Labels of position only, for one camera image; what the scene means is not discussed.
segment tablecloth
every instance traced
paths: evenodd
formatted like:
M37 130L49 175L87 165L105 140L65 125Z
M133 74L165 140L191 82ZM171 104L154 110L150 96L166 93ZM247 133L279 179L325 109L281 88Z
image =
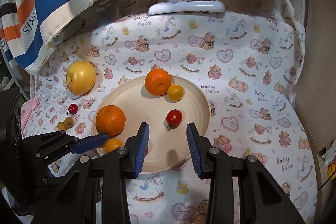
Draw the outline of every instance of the tablecloth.
M235 2L223 1L228 6ZM227 8L213 14L140 13L71 38L39 72L40 106L24 136L57 130L70 103L80 109L71 115L75 126L67 133L80 138L91 135L95 110L115 87L161 67L192 81L206 95L212 112L207 137L213 146L231 156L255 155L310 223L317 197L315 167L290 103L303 65L305 31L288 0L282 1L294 28L274 18ZM129 0L129 4L134 10L148 9L151 0ZM91 62L97 72L95 86L80 98L71 95L65 83L67 68L76 60ZM63 175L78 158L66 155L50 168ZM197 178L191 160L173 170L128 180L131 222L202 224L209 186L209 180ZM234 186L235 223L239 223L236 179ZM98 223L100 207L98 203Z

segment red cherry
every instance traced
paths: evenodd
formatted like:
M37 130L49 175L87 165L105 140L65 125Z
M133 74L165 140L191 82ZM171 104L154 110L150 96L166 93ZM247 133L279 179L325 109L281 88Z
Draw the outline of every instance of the red cherry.
M178 127L182 122L182 112L177 109L169 111L166 117L166 121L169 127Z
M78 111L78 106L77 106L76 104L71 104L71 105L69 105L68 110L69 110L69 113L70 113L71 115L74 115L74 114L76 114L77 111Z

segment orange stripe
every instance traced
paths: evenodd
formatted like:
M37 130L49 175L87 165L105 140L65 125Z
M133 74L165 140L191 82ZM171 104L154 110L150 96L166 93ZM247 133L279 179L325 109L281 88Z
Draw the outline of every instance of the orange stripe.
M3 32L3 28L0 29L0 40L4 39L5 33Z
M24 0L17 9L17 19L20 27L25 23L25 21L31 14L34 5L35 0Z
M3 32L5 33L6 41L10 41L16 38L21 37L20 33L20 26L15 25L15 26L9 26L7 28L4 28Z

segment plate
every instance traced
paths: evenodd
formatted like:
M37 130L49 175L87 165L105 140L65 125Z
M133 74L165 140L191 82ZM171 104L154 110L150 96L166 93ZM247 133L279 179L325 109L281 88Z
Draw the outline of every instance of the plate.
M153 96L144 86L146 76L129 80L114 89L102 101L96 111L106 105L120 107L126 115L126 125L121 134L116 136L123 143L128 137L137 134L140 124L147 122L150 127L148 154L142 167L142 174L151 174L171 169L190 158L186 139L186 126L194 122L200 135L205 136L209 130L211 110L203 92L192 82L172 76L172 85L184 88L181 100L171 101L167 95ZM172 109L182 112L181 124L171 130L166 128L166 116ZM92 135L98 134L96 115L92 123ZM100 155L105 154L103 148L97 149Z

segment silver bolt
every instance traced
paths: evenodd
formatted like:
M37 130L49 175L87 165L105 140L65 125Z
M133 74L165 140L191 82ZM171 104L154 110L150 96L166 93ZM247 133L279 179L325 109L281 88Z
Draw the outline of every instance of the silver bolt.
M126 152L127 152L127 148L126 147L119 147L119 148L117 148L117 152L119 153L119 154L125 154Z
M247 160L248 160L249 162L256 162L256 161L257 161L257 157L254 156L254 155L248 155L248 156L247 156Z
M211 148L209 149L209 152L210 152L211 154L216 155L216 154L219 153L219 149L216 148L216 147L211 147Z
M79 158L79 161L80 162L87 162L89 160L89 157L88 156L81 156L80 158Z

